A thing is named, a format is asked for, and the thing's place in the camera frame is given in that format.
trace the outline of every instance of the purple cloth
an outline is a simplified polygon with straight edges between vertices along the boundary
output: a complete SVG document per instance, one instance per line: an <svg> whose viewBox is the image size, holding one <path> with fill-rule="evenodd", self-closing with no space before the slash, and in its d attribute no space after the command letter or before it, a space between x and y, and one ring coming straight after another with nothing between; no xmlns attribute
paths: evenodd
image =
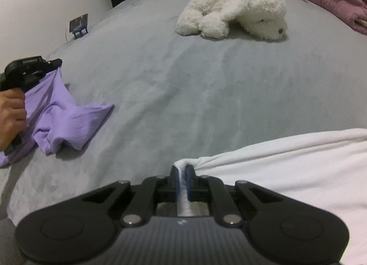
<svg viewBox="0 0 367 265"><path fill-rule="evenodd" d="M12 154L0 152L0 167L24 157L35 144L46 154L64 142L82 149L113 104L77 106L61 79L61 69L50 72L25 94L28 127L20 133L22 145Z"/></svg>

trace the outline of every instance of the hand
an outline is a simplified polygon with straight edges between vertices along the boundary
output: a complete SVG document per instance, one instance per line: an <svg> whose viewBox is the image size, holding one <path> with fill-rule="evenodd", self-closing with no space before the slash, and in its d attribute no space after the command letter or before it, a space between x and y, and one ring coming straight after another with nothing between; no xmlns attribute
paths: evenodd
<svg viewBox="0 0 367 265"><path fill-rule="evenodd" d="M25 95L19 88L0 91L0 151L26 127Z"/></svg>

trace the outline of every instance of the white cloth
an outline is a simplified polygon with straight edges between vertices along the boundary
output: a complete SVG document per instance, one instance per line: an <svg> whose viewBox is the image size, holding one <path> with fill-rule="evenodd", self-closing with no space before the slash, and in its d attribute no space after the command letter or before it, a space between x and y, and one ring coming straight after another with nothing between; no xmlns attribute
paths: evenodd
<svg viewBox="0 0 367 265"><path fill-rule="evenodd" d="M187 164L194 166L198 176L215 176L229 185L247 180L334 213L350 233L341 262L367 264L366 129L276 139L212 157L183 159L175 166L182 174ZM204 204L186 200L186 189L182 187L180 216L207 213Z"/></svg>

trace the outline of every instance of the plush dog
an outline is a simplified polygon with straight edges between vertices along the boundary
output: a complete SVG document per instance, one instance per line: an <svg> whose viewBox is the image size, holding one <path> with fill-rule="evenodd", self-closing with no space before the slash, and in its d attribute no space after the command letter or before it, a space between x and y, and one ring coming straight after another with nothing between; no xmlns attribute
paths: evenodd
<svg viewBox="0 0 367 265"><path fill-rule="evenodd" d="M286 35L284 0L191 0L179 16L178 34L222 39L230 22L239 22L251 35L274 41Z"/></svg>

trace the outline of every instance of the gray blanket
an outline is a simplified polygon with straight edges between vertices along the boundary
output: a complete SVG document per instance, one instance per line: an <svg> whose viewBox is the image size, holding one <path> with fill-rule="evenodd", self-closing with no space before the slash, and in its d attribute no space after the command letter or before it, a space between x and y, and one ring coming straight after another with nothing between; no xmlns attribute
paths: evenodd
<svg viewBox="0 0 367 265"><path fill-rule="evenodd" d="M286 0L286 40L259 41L238 26L221 41L182 37L175 24L188 1L125 1L48 57L63 60L78 103L115 108L82 151L34 149L1 169L4 216L17 224L119 179L166 175L182 158L367 127L366 36L313 3Z"/></svg>

